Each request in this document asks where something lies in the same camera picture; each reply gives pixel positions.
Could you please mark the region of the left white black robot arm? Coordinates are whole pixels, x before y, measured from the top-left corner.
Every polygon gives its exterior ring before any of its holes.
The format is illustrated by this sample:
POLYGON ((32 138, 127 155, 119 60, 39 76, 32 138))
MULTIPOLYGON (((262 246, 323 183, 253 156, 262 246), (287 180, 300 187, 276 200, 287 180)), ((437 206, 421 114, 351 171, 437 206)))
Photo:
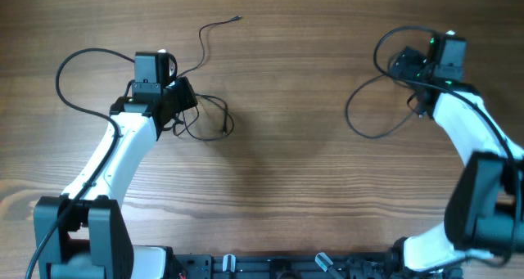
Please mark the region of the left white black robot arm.
POLYGON ((143 157, 176 115, 197 105, 168 52, 137 52, 134 78, 107 114, 107 130, 81 173, 34 208, 36 250, 26 277, 181 278, 168 246, 134 245, 121 207, 143 157))

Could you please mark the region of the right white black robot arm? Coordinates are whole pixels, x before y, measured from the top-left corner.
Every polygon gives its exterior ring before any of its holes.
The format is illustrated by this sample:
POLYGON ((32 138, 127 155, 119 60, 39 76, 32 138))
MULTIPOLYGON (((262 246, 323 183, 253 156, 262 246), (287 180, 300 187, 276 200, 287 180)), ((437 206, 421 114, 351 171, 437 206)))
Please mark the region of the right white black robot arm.
POLYGON ((507 261, 523 251, 523 149, 492 119, 480 93, 462 83, 465 51, 464 38, 436 33, 427 53, 406 47, 387 71, 414 89, 464 164, 443 222, 404 241, 404 267, 413 272, 469 259, 507 261))

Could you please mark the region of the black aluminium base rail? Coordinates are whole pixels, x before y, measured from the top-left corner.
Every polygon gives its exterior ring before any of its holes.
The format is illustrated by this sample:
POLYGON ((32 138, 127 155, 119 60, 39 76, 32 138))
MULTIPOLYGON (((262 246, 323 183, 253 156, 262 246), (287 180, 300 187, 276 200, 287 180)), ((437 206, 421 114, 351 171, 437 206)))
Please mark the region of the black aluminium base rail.
POLYGON ((437 278, 462 279, 460 267, 433 272, 411 272, 401 267, 391 252, 353 253, 346 256, 211 256, 177 254, 174 256, 176 279, 374 279, 437 278))

